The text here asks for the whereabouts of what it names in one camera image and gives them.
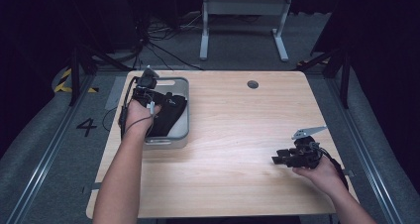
wrist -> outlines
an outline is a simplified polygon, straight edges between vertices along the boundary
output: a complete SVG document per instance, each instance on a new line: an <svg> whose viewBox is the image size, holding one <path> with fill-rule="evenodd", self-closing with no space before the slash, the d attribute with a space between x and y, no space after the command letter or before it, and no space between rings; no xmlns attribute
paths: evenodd
<svg viewBox="0 0 420 224"><path fill-rule="evenodd" d="M140 127L140 126L136 127L136 125L134 125L132 129L130 129L124 134L123 141L124 142L132 141L129 143L133 143L136 146L142 145L143 141L145 140L147 130L148 130L147 128Z"/></svg>
<svg viewBox="0 0 420 224"><path fill-rule="evenodd" d="M327 195L330 196L331 199L337 199L341 198L346 195L350 195L349 191L346 189L346 187L343 185L343 183L337 182L336 185L334 185L333 188L330 188L327 192Z"/></svg>
<svg viewBox="0 0 420 224"><path fill-rule="evenodd" d="M148 128L151 126L153 116L144 117L135 121L129 121L126 125L126 131L125 134L144 134L146 135L146 132Z"/></svg>

dark background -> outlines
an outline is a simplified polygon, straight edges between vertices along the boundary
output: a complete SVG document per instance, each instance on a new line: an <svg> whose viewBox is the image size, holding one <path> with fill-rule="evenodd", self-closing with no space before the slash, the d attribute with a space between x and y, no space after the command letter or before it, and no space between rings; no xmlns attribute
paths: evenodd
<svg viewBox="0 0 420 224"><path fill-rule="evenodd" d="M150 14L173 27L201 0L0 0L0 157L53 98L52 81L76 44L102 53L135 47ZM352 67L401 166L420 187L414 166L419 130L418 0L293 0L291 13L335 13L314 52L351 42Z"/></svg>

metal stand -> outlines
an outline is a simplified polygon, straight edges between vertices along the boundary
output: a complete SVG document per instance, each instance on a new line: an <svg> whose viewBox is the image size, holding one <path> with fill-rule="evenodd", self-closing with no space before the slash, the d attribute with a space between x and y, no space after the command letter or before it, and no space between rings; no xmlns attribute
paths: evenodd
<svg viewBox="0 0 420 224"><path fill-rule="evenodd" d="M342 68L342 80L340 86L340 100L343 106L348 109L349 105L347 102L347 96L349 91L349 79L350 79L350 59L347 48L341 48L332 50L328 53L324 53L317 56L307 62L303 62L301 66L295 70L305 71L306 69L318 64L319 62L329 58L327 67L324 69L323 74L326 78L334 78L337 72Z"/></svg>
<svg viewBox="0 0 420 224"><path fill-rule="evenodd" d="M203 0L203 34L201 37L200 59L207 59L209 44L209 14L218 15L271 15L279 16L280 22L272 34L282 61L288 61L281 33L287 18L291 0Z"/></svg>
<svg viewBox="0 0 420 224"><path fill-rule="evenodd" d="M88 75L94 75L98 70L98 67L93 60L92 56L98 56L100 59L107 63L119 68L122 71L131 71L133 68L126 67L120 62L107 56L106 54L100 53L91 47L85 45L78 45L72 54L71 62L71 101L69 106L72 106L77 100L80 94L80 79L79 79L79 65L83 68L83 71Z"/></svg>

finger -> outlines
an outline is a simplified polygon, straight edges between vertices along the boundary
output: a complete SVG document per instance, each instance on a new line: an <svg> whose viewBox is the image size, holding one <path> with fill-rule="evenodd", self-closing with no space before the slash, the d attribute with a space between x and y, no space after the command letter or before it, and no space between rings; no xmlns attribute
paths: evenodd
<svg viewBox="0 0 420 224"><path fill-rule="evenodd" d="M294 173L297 173L297 174L299 174L299 175L302 175L302 176L307 177L307 176L309 176L309 175L310 175L310 172L311 172L312 170L311 170L311 169L308 169L308 168L293 168L293 169L292 169L292 171L293 171Z"/></svg>
<svg viewBox="0 0 420 224"><path fill-rule="evenodd" d="M155 106L155 114L157 114L158 112L160 112L161 110L161 106L160 105L156 105Z"/></svg>

aluminum rail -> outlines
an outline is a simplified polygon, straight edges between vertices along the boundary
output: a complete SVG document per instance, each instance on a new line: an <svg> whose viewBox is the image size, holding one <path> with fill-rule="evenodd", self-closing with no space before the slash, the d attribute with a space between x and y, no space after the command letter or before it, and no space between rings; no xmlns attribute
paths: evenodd
<svg viewBox="0 0 420 224"><path fill-rule="evenodd" d="M340 89L337 83L333 79L326 79L328 88L331 94L334 97L336 105L340 108L340 112L343 115L343 118L349 128L349 131L354 140L353 145L358 154L358 157L364 167L365 172L367 173L367 178L370 182L370 185L373 189L374 194L379 202L380 207L385 215L385 218L388 223L403 223L398 210L395 207L395 204L392 201L392 198L389 196L388 190L386 189L385 183L382 176L377 170L373 159L371 158L367 146L362 139L361 134L358 131L358 128L355 124L355 121L352 118L349 110L345 109L340 100Z"/></svg>
<svg viewBox="0 0 420 224"><path fill-rule="evenodd" d="M34 201L38 191L41 188L41 185L49 173L50 167L53 165L53 160L58 154L58 151L63 143L63 136L67 131L67 128L71 123L74 114L80 106L84 95L87 93L90 85L92 84L93 79L93 75L86 75L86 78L84 79L80 88L80 96L75 101L74 105L72 107L68 107L67 111L65 112L64 117L61 120L61 123L59 124L54 136L52 137L49 146L44 152L44 155L38 163L37 167L34 169L31 179L29 180L21 197L19 198L19 201L15 205L12 214L9 216L9 219L6 222L7 224L23 222L31 207L32 202Z"/></svg>

